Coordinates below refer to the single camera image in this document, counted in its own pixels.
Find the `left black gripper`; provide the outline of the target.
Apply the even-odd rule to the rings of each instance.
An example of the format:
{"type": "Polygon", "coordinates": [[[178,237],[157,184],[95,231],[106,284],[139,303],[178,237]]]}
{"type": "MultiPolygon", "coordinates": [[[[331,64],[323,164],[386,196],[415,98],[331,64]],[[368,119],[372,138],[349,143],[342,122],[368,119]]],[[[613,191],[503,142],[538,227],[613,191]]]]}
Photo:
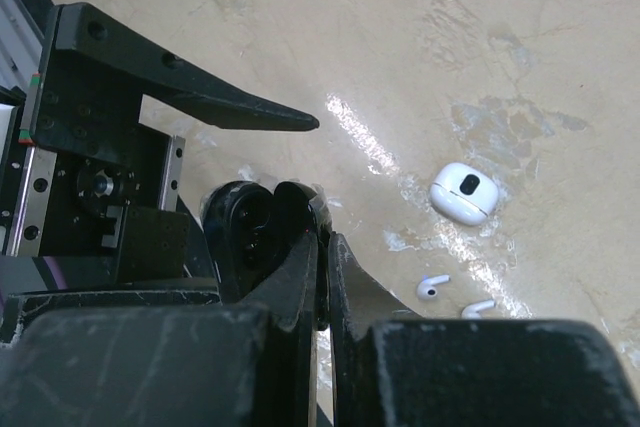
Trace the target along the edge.
{"type": "Polygon", "coordinates": [[[1,163],[1,297],[214,289],[178,194],[184,141],[141,123],[144,96],[227,130],[308,132],[311,114],[255,96],[89,3],[55,6],[39,87],[10,93],[1,163]]]}

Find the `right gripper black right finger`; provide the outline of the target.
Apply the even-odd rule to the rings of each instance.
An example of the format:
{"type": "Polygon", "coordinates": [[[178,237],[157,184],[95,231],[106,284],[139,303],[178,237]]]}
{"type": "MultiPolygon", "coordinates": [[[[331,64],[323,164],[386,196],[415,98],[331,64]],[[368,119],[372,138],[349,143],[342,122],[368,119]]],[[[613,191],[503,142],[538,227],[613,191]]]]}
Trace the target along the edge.
{"type": "Polygon", "coordinates": [[[328,247],[338,426],[635,426],[639,404],[584,322],[423,318],[328,247]]]}

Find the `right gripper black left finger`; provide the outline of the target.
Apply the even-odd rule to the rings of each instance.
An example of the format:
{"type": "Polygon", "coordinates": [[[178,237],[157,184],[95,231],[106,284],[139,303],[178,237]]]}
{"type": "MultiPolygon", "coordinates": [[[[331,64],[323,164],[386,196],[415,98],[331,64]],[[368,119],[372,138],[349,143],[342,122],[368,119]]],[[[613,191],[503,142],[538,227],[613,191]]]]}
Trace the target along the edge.
{"type": "Polygon", "coordinates": [[[233,304],[212,290],[20,296],[5,426],[312,426],[318,240],[233,304]]]}

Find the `black earbud charging case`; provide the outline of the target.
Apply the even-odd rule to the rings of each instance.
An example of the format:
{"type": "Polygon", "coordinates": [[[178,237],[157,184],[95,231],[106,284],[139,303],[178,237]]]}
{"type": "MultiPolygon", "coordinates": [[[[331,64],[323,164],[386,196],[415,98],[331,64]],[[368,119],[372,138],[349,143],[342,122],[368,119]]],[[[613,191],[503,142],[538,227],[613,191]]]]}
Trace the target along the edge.
{"type": "Polygon", "coordinates": [[[201,223],[224,303],[256,289],[299,237],[314,233],[326,242],[332,230],[325,196],[295,181],[272,190],[251,181],[226,183],[203,201],[201,223]]]}

